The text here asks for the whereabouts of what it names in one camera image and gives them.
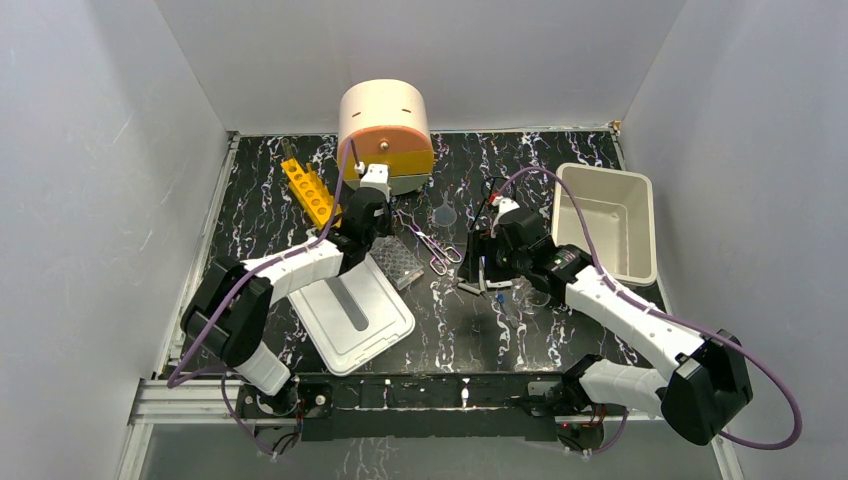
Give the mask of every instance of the marble tabletop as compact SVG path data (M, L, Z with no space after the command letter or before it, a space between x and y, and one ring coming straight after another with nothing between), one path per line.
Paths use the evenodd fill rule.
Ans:
M230 173L208 261L217 255L257 258L297 245L316 234L305 211L289 190L280 167L282 140L295 156L328 186L335 185L337 138L334 135L244 137ZM421 192L393 199L393 207L412 215L425 232L463 251L468 226L483 198L481 184L491 175L509 176L536 165L555 170L565 162L621 168L614 135L608 131L441 133L432 136L438 158L433 176ZM448 192L458 220L450 227L432 221L434 208ZM345 195L350 190L345 188ZM550 220L553 182L528 175L516 183L515 199ZM487 216L479 225L488 226ZM395 234L427 265L431 254L397 219ZM567 307L520 315L512 328L494 295L475 297L455 287L456 266L423 277L400 292L415 315L415 330L355 373L482 373L564 371L587 353L600 353L621 364L647 365L639 354L597 322ZM657 287L636 290L662 305ZM509 299L510 292L505 292ZM296 373L326 372L320 355L287 300L274 305L265 327L265 342ZM190 369L217 363L201 350Z

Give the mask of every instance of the white wall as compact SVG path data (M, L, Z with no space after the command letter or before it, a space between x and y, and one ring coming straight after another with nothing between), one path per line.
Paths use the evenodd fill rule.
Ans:
M794 389L800 442L737 448L747 479L848 467L848 4L689 0L623 124L654 182L661 273L678 313L736 333ZM784 438L762 375L732 424Z
M342 94L399 78L432 129L621 119L684 0L156 0L218 117L335 132Z
M152 0L8 0L0 144L0 476L113 478L226 133Z

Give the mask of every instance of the beige plastic bin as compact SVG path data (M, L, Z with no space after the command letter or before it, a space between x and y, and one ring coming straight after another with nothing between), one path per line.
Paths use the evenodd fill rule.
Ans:
M577 197L604 268L622 283L654 283L657 247L651 180L638 173L573 163L561 165L557 175ZM554 242L577 245L588 252L577 212L559 184L554 206Z

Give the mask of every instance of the purple scissors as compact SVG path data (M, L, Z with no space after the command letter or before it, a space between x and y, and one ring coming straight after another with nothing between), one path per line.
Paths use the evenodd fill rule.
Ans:
M451 263L461 263L462 262L462 254L459 253L454 247L442 248L441 245L437 241L433 239L430 235L427 235L421 230L421 227L415 223L415 220L412 218L412 215L404 212L396 212L399 216L405 215L409 217L409 223L407 227L409 230L418 237L418 240L427 247L427 250L430 250L430 253L433 254L433 258L430 259L430 268L436 272L436 275L444 275L448 273L448 267Z

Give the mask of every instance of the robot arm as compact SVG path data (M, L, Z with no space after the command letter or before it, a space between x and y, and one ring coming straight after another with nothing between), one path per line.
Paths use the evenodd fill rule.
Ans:
M495 281L527 278L537 290L551 294L598 321L636 349L654 368L616 365L587 355L545 394L552 410L579 412L592 404L613 403L662 416L681 436L706 445L752 397L744 359L715 340L639 309L611 290L591 257L574 245L558 247L544 219L514 201L497 198L498 215L491 230L469 234L468 255L460 268L467 279ZM720 331L728 341L735 337Z
M341 226L333 227L327 238L315 245L310 240L284 252L244 262L215 258L183 313L182 330L188 337L197 338L240 278L279 257L244 284L203 340L203 347L226 366L265 395L276 397L291 373L262 341L271 305L307 285L349 271L365 258L378 236L391 232L388 179L387 166L368 166L360 188L346 202ZM282 404L288 402L286 398L278 400Z

